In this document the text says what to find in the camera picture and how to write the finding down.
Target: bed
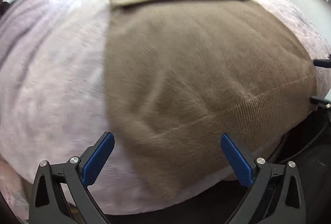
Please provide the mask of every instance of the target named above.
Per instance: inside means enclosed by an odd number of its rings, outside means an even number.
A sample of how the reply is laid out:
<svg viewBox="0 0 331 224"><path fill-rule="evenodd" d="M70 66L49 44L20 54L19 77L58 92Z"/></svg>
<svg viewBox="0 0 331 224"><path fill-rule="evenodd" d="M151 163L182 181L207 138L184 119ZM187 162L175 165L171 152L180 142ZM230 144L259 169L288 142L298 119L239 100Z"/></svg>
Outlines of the bed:
<svg viewBox="0 0 331 224"><path fill-rule="evenodd" d="M289 0L254 1L288 27L312 59L327 58L327 41ZM109 0L20 0L0 20L0 153L30 183L41 160L66 162L110 128L102 75L110 16ZM330 74L316 72L317 95L324 97ZM136 214L185 201L229 174L227 167L159 200L117 142L90 192L106 214Z"/></svg>

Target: blue gripper pad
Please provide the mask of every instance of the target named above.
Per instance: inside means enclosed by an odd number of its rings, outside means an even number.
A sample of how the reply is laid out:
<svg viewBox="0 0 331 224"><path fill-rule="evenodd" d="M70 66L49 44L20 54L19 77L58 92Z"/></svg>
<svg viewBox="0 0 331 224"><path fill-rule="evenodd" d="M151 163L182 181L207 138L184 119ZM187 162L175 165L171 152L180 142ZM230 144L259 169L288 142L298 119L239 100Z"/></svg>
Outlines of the blue gripper pad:
<svg viewBox="0 0 331 224"><path fill-rule="evenodd" d="M82 185L86 188L93 185L99 176L105 162L109 158L115 146L115 138L112 133L103 139L82 169Z"/></svg>
<svg viewBox="0 0 331 224"><path fill-rule="evenodd" d="M221 148L241 185L246 187L252 186L254 183L252 169L226 134L221 136Z"/></svg>

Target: power cord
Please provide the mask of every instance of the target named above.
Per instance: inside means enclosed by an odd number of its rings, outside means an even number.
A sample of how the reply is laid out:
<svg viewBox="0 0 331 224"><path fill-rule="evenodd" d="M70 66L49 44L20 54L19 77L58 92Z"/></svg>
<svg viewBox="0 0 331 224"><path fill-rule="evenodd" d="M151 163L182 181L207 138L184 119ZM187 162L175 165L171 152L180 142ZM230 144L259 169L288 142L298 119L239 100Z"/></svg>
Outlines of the power cord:
<svg viewBox="0 0 331 224"><path fill-rule="evenodd" d="M302 152L304 152L308 147L310 147L316 140L317 138L322 134L323 131L325 131L325 129L327 128L327 126L329 125L329 121L327 121L327 123L324 125L324 127L320 130L320 132L303 148L301 149L298 153L294 154L293 156L286 158L282 161L279 161L277 164L285 164L286 162L288 162L289 160L295 158L296 156L300 155Z"/></svg>

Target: plastic bag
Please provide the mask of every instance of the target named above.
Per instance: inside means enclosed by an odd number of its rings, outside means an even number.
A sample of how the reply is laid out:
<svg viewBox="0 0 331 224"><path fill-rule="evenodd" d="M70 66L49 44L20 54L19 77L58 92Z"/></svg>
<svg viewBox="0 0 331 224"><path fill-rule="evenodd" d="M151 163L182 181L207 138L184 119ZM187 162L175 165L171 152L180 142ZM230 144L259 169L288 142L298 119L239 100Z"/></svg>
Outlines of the plastic bag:
<svg viewBox="0 0 331 224"><path fill-rule="evenodd" d="M29 218L21 177L0 156L0 191L14 214L22 220Z"/></svg>

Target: metal bolt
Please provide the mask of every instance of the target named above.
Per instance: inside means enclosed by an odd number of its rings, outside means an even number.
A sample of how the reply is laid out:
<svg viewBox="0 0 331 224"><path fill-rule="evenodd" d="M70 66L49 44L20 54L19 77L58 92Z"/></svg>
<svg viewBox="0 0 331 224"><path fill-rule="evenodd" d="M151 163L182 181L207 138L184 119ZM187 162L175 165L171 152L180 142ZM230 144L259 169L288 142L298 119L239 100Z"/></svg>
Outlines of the metal bolt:
<svg viewBox="0 0 331 224"><path fill-rule="evenodd" d="M265 164L264 158L257 158L256 161L258 162L258 164Z"/></svg>
<svg viewBox="0 0 331 224"><path fill-rule="evenodd" d="M44 167L44 166L46 166L46 164L47 164L46 160L43 160L39 163L40 167Z"/></svg>
<svg viewBox="0 0 331 224"><path fill-rule="evenodd" d="M295 167L295 162L289 161L289 166L292 167L292 168L294 168Z"/></svg>
<svg viewBox="0 0 331 224"><path fill-rule="evenodd" d="M72 157L70 159L70 163L77 163L78 162L78 158L77 157Z"/></svg>

